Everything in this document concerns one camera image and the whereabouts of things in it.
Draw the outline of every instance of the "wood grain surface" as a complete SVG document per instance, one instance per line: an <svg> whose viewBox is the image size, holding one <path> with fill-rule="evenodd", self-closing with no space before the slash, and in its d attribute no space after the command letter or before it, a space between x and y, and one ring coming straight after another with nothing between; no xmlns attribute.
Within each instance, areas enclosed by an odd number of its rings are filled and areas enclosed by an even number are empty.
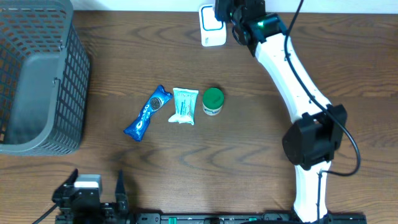
<svg viewBox="0 0 398 224"><path fill-rule="evenodd" d="M282 14L288 24L291 14ZM83 142L63 157L0 156L0 223L31 223L74 168L103 176L114 200L124 170L131 207L163 212L289 210L295 173L281 139L289 128L267 72L232 38L204 48L197 13L76 12L93 73ZM353 177L328 177L332 212L363 212L368 223L398 220L398 16L301 14L296 52L317 87L348 111L363 157ZM168 123L174 103L152 117L142 142L123 134L158 84L200 91L195 125ZM207 116L203 92L220 86L223 111ZM332 169L349 171L344 138ZM53 223L53 212L43 223Z"/></svg>

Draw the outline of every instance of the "wire mesh basket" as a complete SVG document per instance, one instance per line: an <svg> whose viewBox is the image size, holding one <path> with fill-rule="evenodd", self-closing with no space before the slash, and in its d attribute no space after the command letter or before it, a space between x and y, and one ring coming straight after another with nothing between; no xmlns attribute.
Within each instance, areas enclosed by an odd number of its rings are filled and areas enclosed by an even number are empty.
<svg viewBox="0 0 398 224"><path fill-rule="evenodd" d="M0 1L0 153L78 149L90 62L72 17L69 0Z"/></svg>

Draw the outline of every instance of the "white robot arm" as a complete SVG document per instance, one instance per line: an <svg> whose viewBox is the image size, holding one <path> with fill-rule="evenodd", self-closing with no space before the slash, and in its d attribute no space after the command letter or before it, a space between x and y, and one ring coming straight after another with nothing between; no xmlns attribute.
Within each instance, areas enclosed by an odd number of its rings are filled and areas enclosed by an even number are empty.
<svg viewBox="0 0 398 224"><path fill-rule="evenodd" d="M302 222L315 222L318 215L322 218L328 213L325 171L329 170L343 135L319 106L326 108L342 125L346 121L346 112L341 105L332 106L311 81L289 37L287 49L296 77L286 59L284 42L287 29L277 14L266 14L264 6L264 1L257 0L217 0L215 15L219 21L233 23L234 38L241 45L247 45L268 71L285 101L293 125L284 136L282 145L289 161L295 165L297 192L294 211ZM298 79L319 105L311 101Z"/></svg>
<svg viewBox="0 0 398 224"><path fill-rule="evenodd" d="M295 123L302 119L302 115L308 113L315 115L322 112L321 109L310 101L310 98L304 92L298 83L292 70L285 59L284 52L285 35L280 33L267 37L266 42L259 43L256 48L256 58L268 71L276 87L282 95L286 107L289 111L290 120ZM290 59L304 82L305 86L311 91L313 96L323 107L331 103L324 97L318 88L311 81L303 65L300 63L294 52L292 42L289 38L288 49ZM303 222L314 222L317 220L317 200L318 200L318 174L321 170L328 170L331 162L323 161L311 167L310 170L304 170L300 165L295 166L296 171L296 199L294 210ZM325 205L326 194L326 174L321 182L320 193L320 216L327 214Z"/></svg>

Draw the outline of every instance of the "oreo cookie package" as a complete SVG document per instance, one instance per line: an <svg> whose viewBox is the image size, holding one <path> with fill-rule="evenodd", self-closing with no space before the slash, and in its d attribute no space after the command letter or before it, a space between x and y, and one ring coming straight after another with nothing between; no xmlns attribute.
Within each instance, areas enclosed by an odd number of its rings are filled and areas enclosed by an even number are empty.
<svg viewBox="0 0 398 224"><path fill-rule="evenodd" d="M172 98L173 95L159 85L141 109L138 118L124 130L124 133L136 141L141 141L150 123L150 117Z"/></svg>

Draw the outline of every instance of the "small jar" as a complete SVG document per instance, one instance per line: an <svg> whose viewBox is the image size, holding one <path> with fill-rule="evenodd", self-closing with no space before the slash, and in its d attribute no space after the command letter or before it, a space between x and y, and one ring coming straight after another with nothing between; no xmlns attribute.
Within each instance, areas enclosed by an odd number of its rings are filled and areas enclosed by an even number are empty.
<svg viewBox="0 0 398 224"><path fill-rule="evenodd" d="M224 104L224 93L217 88L206 90L203 95L203 111L210 115L218 115Z"/></svg>

